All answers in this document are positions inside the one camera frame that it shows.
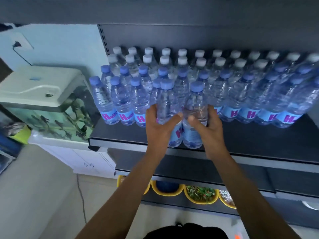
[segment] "person's left hand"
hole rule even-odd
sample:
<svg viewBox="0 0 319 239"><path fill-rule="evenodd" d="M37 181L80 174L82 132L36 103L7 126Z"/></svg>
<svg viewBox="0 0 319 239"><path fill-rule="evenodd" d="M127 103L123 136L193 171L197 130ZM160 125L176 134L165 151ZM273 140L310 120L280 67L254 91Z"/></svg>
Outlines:
<svg viewBox="0 0 319 239"><path fill-rule="evenodd" d="M146 110L146 135L148 143L146 153L152 157L156 156L156 158L162 159L166 153L173 128L181 121L183 114L179 112L164 125L158 124L156 117L157 108L154 104Z"/></svg>

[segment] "aquarium lid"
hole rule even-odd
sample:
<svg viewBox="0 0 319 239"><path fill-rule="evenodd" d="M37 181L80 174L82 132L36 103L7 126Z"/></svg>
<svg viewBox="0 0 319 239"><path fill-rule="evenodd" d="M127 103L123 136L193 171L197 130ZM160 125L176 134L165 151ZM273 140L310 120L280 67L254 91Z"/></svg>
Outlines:
<svg viewBox="0 0 319 239"><path fill-rule="evenodd" d="M78 69L21 67L0 83L0 103L58 107L73 92L72 84L77 86L79 80L84 80L84 76Z"/></svg>

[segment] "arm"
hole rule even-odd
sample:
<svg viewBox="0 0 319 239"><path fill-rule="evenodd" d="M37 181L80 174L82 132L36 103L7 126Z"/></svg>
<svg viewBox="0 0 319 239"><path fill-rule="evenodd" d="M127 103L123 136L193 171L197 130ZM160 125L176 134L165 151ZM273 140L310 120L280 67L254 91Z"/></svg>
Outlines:
<svg viewBox="0 0 319 239"><path fill-rule="evenodd" d="M214 108L209 106L208 127L194 116L190 116L188 122L201 135L206 155L213 161L224 181L249 237L300 239L230 156L224 143L222 122Z"/></svg>
<svg viewBox="0 0 319 239"><path fill-rule="evenodd" d="M166 124L159 125L156 123L156 112L156 105L152 105L146 111L148 146L145 156L84 226L76 239L124 239L126 237L144 191L166 153L172 130L181 121L182 114L179 113Z"/></svg>

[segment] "yellow rim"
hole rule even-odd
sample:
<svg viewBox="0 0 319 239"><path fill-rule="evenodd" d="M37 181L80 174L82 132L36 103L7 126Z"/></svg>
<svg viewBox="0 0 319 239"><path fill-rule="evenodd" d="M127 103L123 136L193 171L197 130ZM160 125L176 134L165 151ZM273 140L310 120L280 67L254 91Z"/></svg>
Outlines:
<svg viewBox="0 0 319 239"><path fill-rule="evenodd" d="M183 188L184 188L184 185L180 185L175 192L164 193L162 191L159 191L159 189L156 187L156 180L152 180L151 184L152 184L152 188L153 188L154 192L157 193L158 195L162 195L162 196L177 196L183 191Z"/></svg>
<svg viewBox="0 0 319 239"><path fill-rule="evenodd" d="M228 206L229 208L233 208L233 209L236 209L236 210L237 210L236 206L229 205L229 204L227 204L227 203L225 202L225 200L223 199L223 197L221 197L221 195L220 195L220 193L219 193L219 190L218 190L218 197L220 198L221 202L224 203L224 205Z"/></svg>
<svg viewBox="0 0 319 239"><path fill-rule="evenodd" d="M187 193L187 188L186 188L186 185L183 186L183 189L184 189L184 193L187 197L187 199L189 199L191 202L195 203L195 204L198 204L198 205L209 205L209 204L213 204L215 203L217 200L218 200L218 190L217 189L214 189L215 190L215 195L213 197L213 200L212 201L209 201L209 202L199 202L199 201L195 201L193 200Z"/></svg>
<svg viewBox="0 0 319 239"><path fill-rule="evenodd" d="M117 183L116 183L116 187L119 187L119 186L121 185L121 179L122 179L123 177L125 177L125 176L123 176L123 175L119 175L119 176L118 176L118 178L117 178ZM146 194L146 193L149 191L150 186L151 186L151 182L148 183L148 186L147 186L147 188L146 188L144 194Z"/></svg>

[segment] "fish tank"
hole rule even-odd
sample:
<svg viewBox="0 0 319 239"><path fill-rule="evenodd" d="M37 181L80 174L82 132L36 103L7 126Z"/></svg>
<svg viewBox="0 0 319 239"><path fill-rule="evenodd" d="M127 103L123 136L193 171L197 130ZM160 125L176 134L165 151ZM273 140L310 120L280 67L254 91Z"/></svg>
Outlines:
<svg viewBox="0 0 319 239"><path fill-rule="evenodd" d="M27 66L0 83L0 104L49 138L87 141L100 117L80 70Z"/></svg>

